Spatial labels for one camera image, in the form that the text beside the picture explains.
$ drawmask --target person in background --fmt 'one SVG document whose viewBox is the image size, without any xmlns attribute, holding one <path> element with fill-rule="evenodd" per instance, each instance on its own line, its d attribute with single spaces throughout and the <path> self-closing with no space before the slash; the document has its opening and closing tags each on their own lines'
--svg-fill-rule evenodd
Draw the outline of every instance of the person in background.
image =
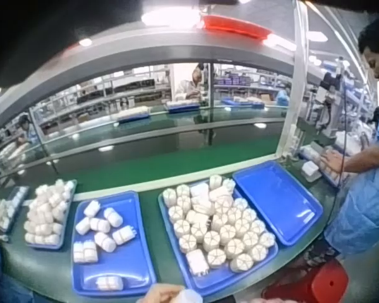
<svg viewBox="0 0 379 303">
<path fill-rule="evenodd" d="M 176 89 L 176 100 L 200 98 L 203 64 L 200 63 L 192 72 L 192 80 L 182 80 Z"/>
<path fill-rule="evenodd" d="M 288 106 L 289 96 L 291 96 L 291 84 L 286 83 L 284 89 L 280 90 L 275 98 L 275 103 L 278 106 Z"/>
</svg>

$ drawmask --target worker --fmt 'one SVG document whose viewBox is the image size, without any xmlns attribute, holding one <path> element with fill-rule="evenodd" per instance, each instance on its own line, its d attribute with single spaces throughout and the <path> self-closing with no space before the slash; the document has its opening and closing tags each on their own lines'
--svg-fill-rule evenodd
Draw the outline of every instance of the worker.
<svg viewBox="0 0 379 303">
<path fill-rule="evenodd" d="M 18 124 L 20 125 L 22 131 L 21 136 L 17 139 L 20 145 L 24 143 L 35 144 L 38 142 L 38 136 L 35 132 L 35 128 L 31 124 L 27 115 L 22 115 L 18 120 Z"/>
<path fill-rule="evenodd" d="M 275 103 L 278 106 L 288 106 L 289 96 L 291 96 L 291 84 L 286 83 L 284 89 L 280 90 L 275 98 Z"/>
<path fill-rule="evenodd" d="M 176 100 L 200 98 L 203 64 L 200 63 L 192 72 L 192 80 L 182 80 L 176 89 Z"/>
</svg>

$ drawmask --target blue smock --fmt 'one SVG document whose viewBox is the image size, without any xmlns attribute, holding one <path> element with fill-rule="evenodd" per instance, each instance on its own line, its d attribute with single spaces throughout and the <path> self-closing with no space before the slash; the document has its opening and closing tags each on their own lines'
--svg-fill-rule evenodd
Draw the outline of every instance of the blue smock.
<svg viewBox="0 0 379 303">
<path fill-rule="evenodd" d="M 379 126 L 376 143 L 379 144 Z M 379 168 L 355 178 L 324 236 L 344 256 L 367 251 L 379 241 Z"/>
<path fill-rule="evenodd" d="M 288 106 L 289 105 L 289 96 L 286 90 L 280 90 L 275 98 L 275 102 L 278 106 Z"/>
</svg>

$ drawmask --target white plastic part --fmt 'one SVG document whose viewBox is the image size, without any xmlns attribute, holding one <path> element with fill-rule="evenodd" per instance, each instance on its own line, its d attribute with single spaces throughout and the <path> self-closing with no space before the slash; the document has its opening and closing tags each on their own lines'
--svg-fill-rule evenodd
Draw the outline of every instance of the white plastic part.
<svg viewBox="0 0 379 303">
<path fill-rule="evenodd" d="M 180 251 L 184 254 L 196 249 L 196 239 L 193 235 L 183 235 L 179 238 L 178 244 Z"/>
<path fill-rule="evenodd" d="M 265 223 L 261 220 L 255 220 L 250 224 L 250 230 L 260 235 L 265 231 Z"/>
<path fill-rule="evenodd" d="M 204 224 L 206 226 L 209 224 L 209 216 L 208 215 L 204 215 L 202 213 L 197 213 L 194 210 L 190 210 L 187 213 L 185 220 L 187 220 L 189 222 L 189 224 L 200 223 L 200 224 Z"/>
<path fill-rule="evenodd" d="M 191 209 L 191 199 L 187 196 L 182 196 L 177 198 L 177 206 L 183 209 L 183 213 L 186 215 Z"/>
<path fill-rule="evenodd" d="M 121 245 L 127 243 L 128 241 L 134 239 L 136 237 L 136 230 L 130 226 L 124 226 L 121 229 L 112 233 L 112 238 L 116 242 L 117 245 Z"/>
<path fill-rule="evenodd" d="M 73 243 L 73 262 L 84 263 L 84 247 L 83 243 Z"/>
<path fill-rule="evenodd" d="M 257 213 L 255 210 L 252 210 L 251 208 L 247 208 L 241 214 L 241 218 L 246 220 L 248 223 L 251 223 L 257 219 Z"/>
<path fill-rule="evenodd" d="M 248 251 L 253 246 L 257 245 L 258 239 L 259 237 L 255 232 L 248 231 L 247 233 L 245 233 L 243 236 L 244 249 Z"/>
<path fill-rule="evenodd" d="M 90 218 L 84 217 L 83 220 L 76 224 L 75 228 L 80 235 L 85 235 L 90 230 Z"/>
<path fill-rule="evenodd" d="M 216 248 L 208 252 L 207 260 L 209 267 L 218 268 L 226 262 L 226 254 L 223 250 Z"/>
<path fill-rule="evenodd" d="M 95 232 L 108 233 L 111 229 L 109 222 L 107 220 L 91 218 L 90 219 L 90 228 Z"/>
<path fill-rule="evenodd" d="M 253 267 L 254 261 L 249 254 L 240 254 L 230 262 L 230 269 L 235 273 L 248 271 Z"/>
<path fill-rule="evenodd" d="M 257 244 L 250 250 L 250 256 L 253 258 L 255 262 L 263 261 L 268 254 L 268 249 L 261 244 Z"/>
<path fill-rule="evenodd" d="M 197 185 L 191 186 L 190 191 L 192 197 L 208 196 L 209 185 L 205 182 L 199 183 Z"/>
<path fill-rule="evenodd" d="M 227 219 L 229 224 L 234 225 L 237 220 L 241 219 L 241 211 L 238 208 L 232 207 L 227 211 Z"/>
<path fill-rule="evenodd" d="M 236 229 L 232 225 L 224 225 L 219 231 L 220 245 L 225 246 L 231 239 L 236 236 Z"/>
<path fill-rule="evenodd" d="M 101 291 L 122 290 L 124 284 L 120 276 L 100 276 L 95 281 L 97 288 Z"/>
<path fill-rule="evenodd" d="M 211 191 L 221 187 L 222 185 L 222 176 L 221 175 L 211 175 L 209 177 L 209 188 Z"/>
<path fill-rule="evenodd" d="M 220 232 L 220 229 L 227 224 L 228 217 L 226 214 L 222 215 L 214 215 L 212 218 L 212 223 L 210 225 L 210 229 L 216 232 Z"/>
<path fill-rule="evenodd" d="M 97 232 L 94 235 L 94 241 L 96 245 L 100 246 L 107 253 L 113 252 L 116 248 L 115 241 L 105 235 L 103 232 Z"/>
<path fill-rule="evenodd" d="M 122 217 L 112 207 L 108 207 L 104 210 L 104 217 L 112 227 L 120 227 L 123 223 Z"/>
<path fill-rule="evenodd" d="M 209 272 L 209 265 L 201 249 L 195 249 L 186 254 L 189 270 L 194 276 L 206 275 Z"/>
<path fill-rule="evenodd" d="M 275 236 L 274 234 L 271 234 L 270 232 L 264 232 L 260 236 L 260 240 L 258 241 L 259 244 L 262 246 L 265 246 L 266 248 L 269 248 L 271 246 L 275 245 Z"/>
<path fill-rule="evenodd" d="M 99 212 L 100 207 L 100 203 L 97 200 L 93 200 L 84 209 L 84 215 L 86 217 L 93 218 Z"/>
<path fill-rule="evenodd" d="M 244 251 L 244 244 L 239 239 L 231 239 L 225 246 L 225 253 L 228 259 L 239 256 Z"/>
<path fill-rule="evenodd" d="M 190 223 L 186 220 L 178 220 L 174 223 L 174 233 L 177 238 L 181 238 L 183 235 L 188 235 L 191 231 Z"/>
<path fill-rule="evenodd" d="M 172 188 L 163 191 L 163 200 L 166 207 L 170 208 L 177 204 L 177 193 Z"/>
<path fill-rule="evenodd" d="M 177 186 L 176 191 L 177 191 L 177 197 L 190 196 L 190 187 L 186 184 Z"/>
<path fill-rule="evenodd" d="M 220 235 L 213 230 L 207 232 L 203 238 L 203 248 L 206 252 L 219 248 L 219 243 Z"/>
<path fill-rule="evenodd" d="M 195 223 L 191 226 L 191 235 L 193 235 L 197 243 L 202 243 L 205 234 L 207 233 L 208 228 L 204 224 Z"/>
<path fill-rule="evenodd" d="M 99 256 L 97 254 L 97 247 L 94 241 L 88 240 L 83 243 L 84 249 L 84 262 L 86 263 L 96 263 L 99 261 Z"/>
<path fill-rule="evenodd" d="M 248 207 L 247 200 L 244 198 L 237 198 L 234 200 L 233 207 L 236 207 L 241 211 L 244 211 Z"/>
<path fill-rule="evenodd" d="M 171 223 L 176 223 L 178 220 L 182 220 L 184 218 L 183 209 L 179 206 L 172 206 L 169 208 L 169 218 Z"/>
</svg>

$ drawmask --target white cylindrical component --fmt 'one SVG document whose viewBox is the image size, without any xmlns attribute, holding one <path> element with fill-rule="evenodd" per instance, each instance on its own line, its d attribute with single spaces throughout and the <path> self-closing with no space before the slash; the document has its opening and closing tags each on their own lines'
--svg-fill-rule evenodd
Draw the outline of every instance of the white cylindrical component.
<svg viewBox="0 0 379 303">
<path fill-rule="evenodd" d="M 248 251 L 253 246 L 258 244 L 258 235 L 255 232 L 248 231 L 243 236 L 244 249 Z"/>
<path fill-rule="evenodd" d="M 136 237 L 136 230 L 130 226 L 124 226 L 123 228 L 112 233 L 112 238 L 115 240 L 117 245 L 127 243 Z"/>
<path fill-rule="evenodd" d="M 211 175 L 209 177 L 209 188 L 211 191 L 217 189 L 222 185 L 222 176 L 221 175 Z"/>
<path fill-rule="evenodd" d="M 230 194 L 233 193 L 236 183 L 232 179 L 223 180 L 222 186 L 226 187 Z"/>
<path fill-rule="evenodd" d="M 122 217 L 111 207 L 104 210 L 104 217 L 113 227 L 120 227 L 123 223 Z"/>
<path fill-rule="evenodd" d="M 93 200 L 84 209 L 84 215 L 86 217 L 93 218 L 99 212 L 100 207 L 100 203 L 97 200 Z"/>
<path fill-rule="evenodd" d="M 107 220 L 91 218 L 90 219 L 90 228 L 96 232 L 108 233 L 111 229 Z"/>
<path fill-rule="evenodd" d="M 220 229 L 223 225 L 227 224 L 228 218 L 226 214 L 222 215 L 214 215 L 212 218 L 212 224 L 210 226 L 210 229 L 220 232 Z"/>
<path fill-rule="evenodd" d="M 253 258 L 255 262 L 263 261 L 268 254 L 268 249 L 261 244 L 257 244 L 250 250 L 250 256 Z"/>
<path fill-rule="evenodd" d="M 255 210 L 252 210 L 251 208 L 247 208 L 246 210 L 243 211 L 241 218 L 246 220 L 248 223 L 251 223 L 257 219 L 257 213 L 255 212 Z"/>
<path fill-rule="evenodd" d="M 177 206 L 183 209 L 183 213 L 186 215 L 191 209 L 191 199 L 187 196 L 182 196 L 177 198 Z"/>
<path fill-rule="evenodd" d="M 247 200 L 244 198 L 237 198 L 234 200 L 233 207 L 239 208 L 244 211 L 248 207 Z"/>
<path fill-rule="evenodd" d="M 95 241 L 96 245 L 100 246 L 107 253 L 113 252 L 116 248 L 115 241 L 112 240 L 107 235 L 105 235 L 105 233 L 103 233 L 103 232 L 97 232 L 94 235 L 94 241 Z"/>
<path fill-rule="evenodd" d="M 85 235 L 90 230 L 90 218 L 84 217 L 83 220 L 76 224 L 75 228 L 80 235 Z"/>
<path fill-rule="evenodd" d="M 240 254 L 230 262 L 230 269 L 235 273 L 248 271 L 253 267 L 254 261 L 249 254 Z"/>
<path fill-rule="evenodd" d="M 195 237 L 197 243 L 203 242 L 203 238 L 205 234 L 207 233 L 207 231 L 208 231 L 208 228 L 204 224 L 195 223 L 191 227 L 191 235 Z"/>
<path fill-rule="evenodd" d="M 220 236 L 217 232 L 211 230 L 207 232 L 203 238 L 203 248 L 205 251 L 209 252 L 212 249 L 219 248 Z"/>
<path fill-rule="evenodd" d="M 241 211 L 238 208 L 232 207 L 227 211 L 227 219 L 229 224 L 234 225 L 237 220 L 241 219 Z"/>
<path fill-rule="evenodd" d="M 250 230 L 260 235 L 265 231 L 265 223 L 261 220 L 255 220 L 250 224 Z"/>
<path fill-rule="evenodd" d="M 183 235 L 179 238 L 178 244 L 180 251 L 184 254 L 196 249 L 196 239 L 193 235 Z"/>
<path fill-rule="evenodd" d="M 260 240 L 258 241 L 259 244 L 262 246 L 265 246 L 266 248 L 269 248 L 271 246 L 275 245 L 275 236 L 274 234 L 271 234 L 270 232 L 264 232 L 260 236 Z"/>
<path fill-rule="evenodd" d="M 97 288 L 101 291 L 122 290 L 124 288 L 120 276 L 100 276 L 95 281 Z"/>
<path fill-rule="evenodd" d="M 209 267 L 218 268 L 226 262 L 226 254 L 223 250 L 217 248 L 208 252 L 207 256 Z"/>
<path fill-rule="evenodd" d="M 189 222 L 189 224 L 195 224 L 195 223 L 200 223 L 204 225 L 208 225 L 209 223 L 209 216 L 204 215 L 202 213 L 197 213 L 196 211 L 190 210 L 187 215 L 185 220 Z"/>
<path fill-rule="evenodd" d="M 236 221 L 234 228 L 236 229 L 236 237 L 241 239 L 245 233 L 249 231 L 250 223 L 248 223 L 245 219 L 240 219 Z"/>
<path fill-rule="evenodd" d="M 179 206 L 172 206 L 169 208 L 169 218 L 171 223 L 176 223 L 178 220 L 183 219 L 184 212 Z"/>
<path fill-rule="evenodd" d="M 172 188 L 163 191 L 163 200 L 166 207 L 170 208 L 177 204 L 177 193 Z"/>
<path fill-rule="evenodd" d="M 84 262 L 94 263 L 98 262 L 99 256 L 97 254 L 97 247 L 95 246 L 94 241 L 85 241 L 83 243 L 84 249 Z"/>
<path fill-rule="evenodd" d="M 174 233 L 177 238 L 181 238 L 183 235 L 190 233 L 190 223 L 186 220 L 178 220 L 174 223 Z"/>
<path fill-rule="evenodd" d="M 231 239 L 225 246 L 225 253 L 228 259 L 239 256 L 244 251 L 244 244 L 239 239 Z"/>
<path fill-rule="evenodd" d="M 221 186 L 209 192 L 209 199 L 212 202 L 216 202 L 221 196 L 230 196 L 230 195 L 231 193 L 227 190 L 227 187 Z"/>
<path fill-rule="evenodd" d="M 177 186 L 176 191 L 177 191 L 177 197 L 190 196 L 190 187 L 186 184 Z"/>
<path fill-rule="evenodd" d="M 231 239 L 236 236 L 236 229 L 232 225 L 224 225 L 219 231 L 220 245 L 225 246 Z"/>
</svg>

